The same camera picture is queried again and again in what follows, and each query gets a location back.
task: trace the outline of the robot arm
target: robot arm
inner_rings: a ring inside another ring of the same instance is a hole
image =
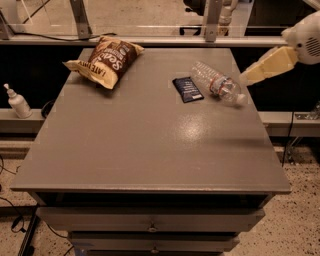
[[[274,47],[241,75],[244,85],[252,85],[266,78],[280,75],[294,68],[297,62],[320,63],[320,11],[317,11],[294,27],[282,32],[288,46]]]

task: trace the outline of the table top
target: table top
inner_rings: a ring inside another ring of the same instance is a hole
[[[196,60],[237,81],[231,51],[218,48],[147,48],[113,90],[71,73],[11,188],[289,192],[247,88],[242,108],[223,105],[205,88],[204,100],[182,102],[172,80],[190,75]]]

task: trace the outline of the pump dispenser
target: pump dispenser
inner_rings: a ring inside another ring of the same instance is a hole
[[[32,115],[31,108],[25,98],[17,94],[14,90],[10,89],[8,84],[3,85],[7,89],[9,95],[9,104],[15,110],[19,118],[27,118]]]

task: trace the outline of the snack bag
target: snack bag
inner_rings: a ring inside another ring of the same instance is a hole
[[[70,60],[63,64],[69,70],[77,71],[91,81],[113,89],[143,50],[139,45],[103,36],[88,61]]]

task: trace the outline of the cabinet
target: cabinet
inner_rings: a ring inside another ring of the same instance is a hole
[[[70,74],[11,188],[78,255],[222,255],[290,192],[246,88],[242,108],[182,102],[172,80],[196,60],[239,75],[211,48],[147,48],[112,91]]]

